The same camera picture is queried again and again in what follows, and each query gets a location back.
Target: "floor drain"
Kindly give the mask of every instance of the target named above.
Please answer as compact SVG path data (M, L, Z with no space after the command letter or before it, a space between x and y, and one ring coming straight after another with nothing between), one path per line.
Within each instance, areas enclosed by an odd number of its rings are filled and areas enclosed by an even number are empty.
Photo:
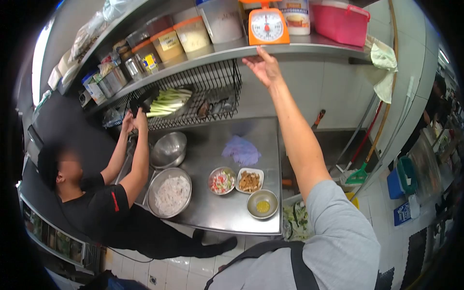
M150 283L156 285L156 278L150 275Z

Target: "yellow sauce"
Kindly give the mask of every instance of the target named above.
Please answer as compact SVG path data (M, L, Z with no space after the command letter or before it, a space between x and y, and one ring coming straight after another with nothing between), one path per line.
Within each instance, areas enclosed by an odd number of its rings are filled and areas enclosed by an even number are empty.
M262 200L256 204L256 210L260 213L265 213L271 208L269 202Z

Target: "orange kitchen scale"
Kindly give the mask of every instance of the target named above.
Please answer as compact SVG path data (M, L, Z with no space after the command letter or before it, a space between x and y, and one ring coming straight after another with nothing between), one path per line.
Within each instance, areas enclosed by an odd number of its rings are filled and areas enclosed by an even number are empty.
M287 24L279 9L269 8L269 1L240 0L240 2L247 4L261 2L261 9L250 12L248 21L250 45L290 43Z

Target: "ceiling light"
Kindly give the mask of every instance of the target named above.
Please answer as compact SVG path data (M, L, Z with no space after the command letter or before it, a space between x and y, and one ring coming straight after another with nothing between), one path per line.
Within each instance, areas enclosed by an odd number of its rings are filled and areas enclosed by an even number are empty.
M442 56L445 58L445 60L446 60L446 63L448 63L448 64L449 64L449 63L450 63L450 61L449 61L449 60L446 58L445 54L443 53L443 51L441 51L441 49L440 49L440 54L441 54L441 55L442 55Z

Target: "wire rack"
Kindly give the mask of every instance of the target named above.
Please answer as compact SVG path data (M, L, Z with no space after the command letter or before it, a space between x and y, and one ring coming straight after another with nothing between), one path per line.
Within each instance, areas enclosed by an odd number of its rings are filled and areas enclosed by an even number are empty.
M139 98L146 90L154 86L160 90L166 90L183 85L193 86L191 101L186 104L188 109L184 114L173 119L149 118L148 129L150 131L225 120L237 113L242 76L236 59L205 64L165 77L125 95L111 108L127 108L130 100ZM199 109L202 106L207 106L208 110L206 114L199 116ZM115 121L105 127L111 128L120 124L121 121Z

